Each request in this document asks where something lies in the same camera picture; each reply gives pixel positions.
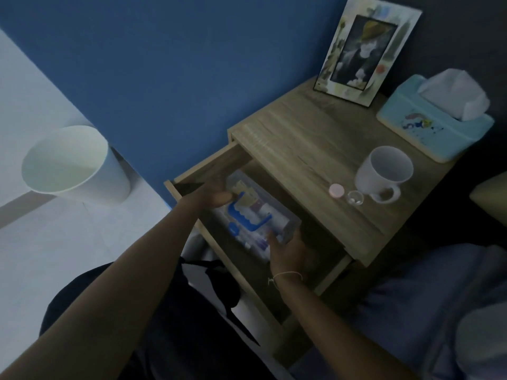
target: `forearm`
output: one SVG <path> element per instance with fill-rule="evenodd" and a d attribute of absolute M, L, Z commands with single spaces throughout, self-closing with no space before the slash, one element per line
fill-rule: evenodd
<path fill-rule="evenodd" d="M 0 378 L 116 378 L 168 289 L 200 211 L 198 203 L 182 199 Z"/>
<path fill-rule="evenodd" d="M 276 281 L 283 300 L 340 379 L 417 379 L 382 347 L 348 326 L 299 278 L 281 275 Z"/>

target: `open drawer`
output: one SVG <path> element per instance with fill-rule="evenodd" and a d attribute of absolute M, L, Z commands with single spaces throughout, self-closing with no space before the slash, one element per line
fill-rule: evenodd
<path fill-rule="evenodd" d="M 209 178 L 217 175 L 226 177 L 237 169 L 241 169 L 301 219 L 303 241 L 314 257 L 307 284 L 317 294 L 323 293 L 351 262 L 350 256 L 238 143 L 230 143 L 173 181 L 166 181 L 165 186 L 179 201 Z M 211 213 L 203 214 L 196 226 L 266 321 L 275 331 L 283 332 L 283 323 L 288 319 L 290 310 L 277 289 L 272 284 L 268 285 L 268 278 L 271 277 L 269 265 L 250 255 Z"/>

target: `plastic storage box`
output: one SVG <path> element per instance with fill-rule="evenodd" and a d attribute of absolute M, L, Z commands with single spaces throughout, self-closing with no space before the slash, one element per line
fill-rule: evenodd
<path fill-rule="evenodd" d="M 425 80 L 416 74 L 401 84 L 377 120 L 436 162 L 446 163 L 480 140 L 494 120 L 487 114 L 470 121 L 454 119 L 417 93 Z"/>
<path fill-rule="evenodd" d="M 269 262 L 268 233 L 273 231 L 278 241 L 285 244 L 301 220 L 240 170 L 227 178 L 226 189 L 237 194 L 238 199 L 215 209 L 213 214 L 245 249 Z"/>

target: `mug handle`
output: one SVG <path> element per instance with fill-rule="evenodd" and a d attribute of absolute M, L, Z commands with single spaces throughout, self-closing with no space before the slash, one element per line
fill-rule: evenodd
<path fill-rule="evenodd" d="M 397 199 L 399 199 L 399 197 L 402 195 L 402 192 L 400 191 L 400 187 L 397 185 L 391 185 L 390 188 L 392 189 L 392 197 L 388 198 L 387 200 L 382 200 L 382 198 L 380 198 L 379 194 L 371 194 L 370 196 L 373 199 L 373 201 L 375 201 L 376 203 L 379 203 L 379 204 L 393 203 Z"/>

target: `bracelet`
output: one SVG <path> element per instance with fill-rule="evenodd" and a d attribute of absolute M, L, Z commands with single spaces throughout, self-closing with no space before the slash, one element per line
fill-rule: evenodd
<path fill-rule="evenodd" d="M 271 283 L 271 282 L 272 282 L 272 283 L 274 284 L 275 288 L 276 288 L 276 289 L 278 289 L 278 285 L 276 285 L 276 282 L 275 282 L 275 277 L 277 277 L 277 276 L 279 276 L 279 275 L 281 275 L 281 274 L 286 274 L 286 273 L 295 273 L 295 274 L 298 274 L 298 275 L 301 277 L 301 281 L 303 281 L 303 275 L 302 275 L 302 274 L 300 274 L 299 272 L 296 272 L 296 271 L 294 271 L 294 270 L 291 270 L 290 272 L 281 272 L 281 273 L 277 273 L 276 275 L 274 275 L 274 276 L 273 276 L 273 278 L 272 278 L 272 279 L 268 279 L 268 285 L 269 285 L 269 283 Z"/>

